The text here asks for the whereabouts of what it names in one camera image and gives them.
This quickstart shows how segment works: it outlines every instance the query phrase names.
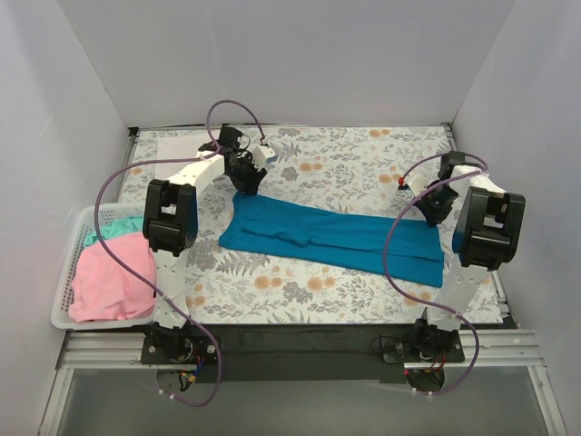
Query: white wall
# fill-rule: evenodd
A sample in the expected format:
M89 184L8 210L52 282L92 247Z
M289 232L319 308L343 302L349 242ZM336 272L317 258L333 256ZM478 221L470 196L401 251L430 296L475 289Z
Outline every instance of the white wall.
M438 124L514 0L58 0L127 125ZM217 122L249 121L221 108Z
M536 331L570 434L581 434L581 3L518 0L453 124L461 150L527 198L501 279Z
M0 0L0 433L33 435L63 332L65 243L127 131L55 0Z

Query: laundry basket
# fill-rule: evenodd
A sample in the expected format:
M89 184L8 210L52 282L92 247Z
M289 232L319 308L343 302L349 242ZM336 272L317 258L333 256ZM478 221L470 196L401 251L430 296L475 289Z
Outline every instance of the laundry basket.
M93 223L94 207L87 207L80 214L74 227L74 238L70 245L61 272L61 278L54 297L53 312L51 320L54 327L66 330L101 330L101 329L121 329L133 325L141 325L151 322L153 315L147 318L122 321L91 321L75 322L69 317L69 306L74 301L74 293L71 289L71 282L74 278L76 263L83 250L84 238L94 231ZM127 218L129 216L143 215L143 203L106 203L99 207L99 224L106 225L114 220Z

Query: pink towel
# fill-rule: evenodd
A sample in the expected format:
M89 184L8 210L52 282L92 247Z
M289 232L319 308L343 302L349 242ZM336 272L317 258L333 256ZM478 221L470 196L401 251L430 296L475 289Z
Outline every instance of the pink towel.
M109 240L107 245L135 271L155 283L155 262L141 232ZM81 253L71 288L74 303L69 307L69 316L76 322L145 318L155 305L152 288L122 268L100 243Z

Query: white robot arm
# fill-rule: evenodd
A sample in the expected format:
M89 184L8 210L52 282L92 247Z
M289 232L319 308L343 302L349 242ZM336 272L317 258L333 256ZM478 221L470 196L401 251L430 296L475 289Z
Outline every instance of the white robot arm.
M148 187L143 234L153 250L156 284L184 312L188 312L186 261L198 230L200 194L222 175L228 175L239 191L256 194L266 174L266 163L276 160L276 153L266 142L241 148L241 136L237 129L223 126L218 139L220 154L212 156L212 144L205 144L198 152L197 157L202 158L199 162L190 163L168 180L153 180ZM179 329L185 319L158 297L153 322L165 329Z
M432 184L474 171L474 164L467 163L463 153L450 152L442 156L438 180ZM406 187L418 196L428 184L415 175L408 178ZM460 328L457 315L468 309L478 286L514 257L525 209L522 195L507 193L483 173L444 184L421 198L417 206L428 225L434 226L449 215L458 197L464 203L452 239L456 256L435 299L456 313L429 306L416 322L418 341L432 355L444 352L454 340Z

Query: table surface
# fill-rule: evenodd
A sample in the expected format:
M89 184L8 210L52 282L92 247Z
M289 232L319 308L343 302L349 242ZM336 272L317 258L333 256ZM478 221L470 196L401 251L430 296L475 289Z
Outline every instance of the table surface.
M253 127L240 127L253 141ZM260 193L287 202L340 213L396 216L411 200L397 190L397 180L416 161L445 152L442 127L336 128L276 126L265 129L274 141L278 161ZM196 135L200 130L141 131L133 162L155 159L159 138ZM417 171L434 180L438 161ZM144 202L154 165L134 168L123 183L121 202ZM297 259L222 249L218 238L232 217L235 190L218 179L199 200L199 233L188 258L187 302L203 323L343 323L414 322L423 307L404 299L385 278ZM452 258L450 243L461 202L440 226L445 273ZM406 216L421 219L418 211ZM433 300L438 289L398 281L409 293ZM472 322L502 322L497 289L488 278L472 300Z

